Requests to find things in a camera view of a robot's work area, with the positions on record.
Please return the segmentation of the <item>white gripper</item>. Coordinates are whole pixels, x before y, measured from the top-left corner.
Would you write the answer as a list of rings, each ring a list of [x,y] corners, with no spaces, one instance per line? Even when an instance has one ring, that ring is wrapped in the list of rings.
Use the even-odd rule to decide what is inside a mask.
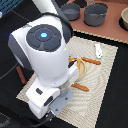
[[[69,67],[69,78],[59,87],[45,87],[39,83],[38,79],[35,79],[26,92],[29,99],[28,105],[32,113],[38,119],[41,119],[48,110],[58,115],[71,100],[73,94],[69,87],[78,77],[79,69],[75,63]]]

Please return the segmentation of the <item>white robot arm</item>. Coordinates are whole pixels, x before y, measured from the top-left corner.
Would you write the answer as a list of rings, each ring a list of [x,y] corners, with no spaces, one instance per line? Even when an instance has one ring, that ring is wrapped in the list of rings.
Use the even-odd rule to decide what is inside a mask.
[[[73,29],[55,0],[32,0],[41,16],[13,31],[8,46],[18,63],[36,78],[26,92],[29,107],[41,119],[47,111],[66,105],[59,97],[79,76],[77,63],[69,66],[66,44]]]

